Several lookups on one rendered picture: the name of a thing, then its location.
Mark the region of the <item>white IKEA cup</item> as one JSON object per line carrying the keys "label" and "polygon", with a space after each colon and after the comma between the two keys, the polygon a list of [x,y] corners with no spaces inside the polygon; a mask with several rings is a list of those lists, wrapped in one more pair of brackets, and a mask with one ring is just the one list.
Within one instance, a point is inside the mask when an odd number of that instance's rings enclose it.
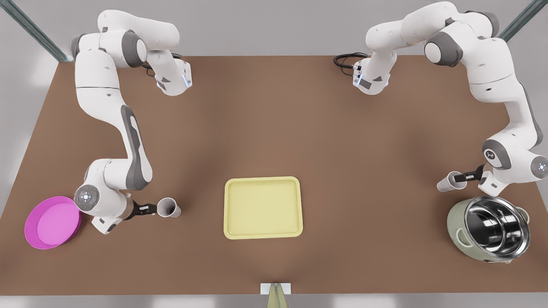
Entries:
{"label": "white IKEA cup", "polygon": [[157,214],[163,218],[178,218],[181,212],[181,208],[173,198],[166,197],[157,203]]}
{"label": "white IKEA cup", "polygon": [[437,183],[436,187],[438,191],[440,191],[441,193],[446,193],[453,190],[464,189],[467,185],[467,181],[458,182],[455,178],[460,175],[462,175],[462,173],[457,171],[450,172],[445,178]]}

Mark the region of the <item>pale yellow tray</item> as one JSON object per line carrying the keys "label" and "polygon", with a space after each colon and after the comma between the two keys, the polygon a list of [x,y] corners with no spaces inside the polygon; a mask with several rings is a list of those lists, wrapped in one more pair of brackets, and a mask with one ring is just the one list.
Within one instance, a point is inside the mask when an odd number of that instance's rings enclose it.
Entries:
{"label": "pale yellow tray", "polygon": [[223,232],[226,238],[297,237],[303,229],[297,178],[234,178],[225,184]]}

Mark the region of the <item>green pot with steel interior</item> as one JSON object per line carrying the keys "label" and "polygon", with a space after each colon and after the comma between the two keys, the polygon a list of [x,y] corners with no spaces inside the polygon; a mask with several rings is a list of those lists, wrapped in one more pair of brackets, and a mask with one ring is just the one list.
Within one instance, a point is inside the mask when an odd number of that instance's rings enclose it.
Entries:
{"label": "green pot with steel interior", "polygon": [[529,247],[529,214],[509,201],[482,195],[455,204],[447,215],[447,232],[468,257],[509,264]]}

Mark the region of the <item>pink plate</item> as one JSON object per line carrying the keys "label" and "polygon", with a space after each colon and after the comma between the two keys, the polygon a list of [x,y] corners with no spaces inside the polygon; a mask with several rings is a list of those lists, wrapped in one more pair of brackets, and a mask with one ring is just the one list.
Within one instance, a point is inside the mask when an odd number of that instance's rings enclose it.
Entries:
{"label": "pink plate", "polygon": [[25,238],[35,249],[52,249],[70,240],[80,224],[81,212],[73,199],[58,195],[43,200],[30,212]]}

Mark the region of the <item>silver frame post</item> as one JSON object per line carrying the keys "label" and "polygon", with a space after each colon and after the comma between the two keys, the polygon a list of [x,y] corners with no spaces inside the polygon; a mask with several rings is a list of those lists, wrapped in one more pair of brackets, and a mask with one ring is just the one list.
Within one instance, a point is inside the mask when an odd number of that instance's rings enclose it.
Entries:
{"label": "silver frame post", "polygon": [[260,294],[268,295],[266,308],[289,308],[286,295],[292,294],[291,283],[261,283]]}
{"label": "silver frame post", "polygon": [[548,4],[548,0],[532,0],[526,8],[520,12],[507,27],[497,36],[500,39],[508,42],[514,37],[530,20],[533,19],[544,6]]}
{"label": "silver frame post", "polygon": [[0,0],[8,16],[15,20],[33,39],[35,39],[55,60],[70,63],[72,56],[65,54],[53,41],[19,8],[12,0]]}

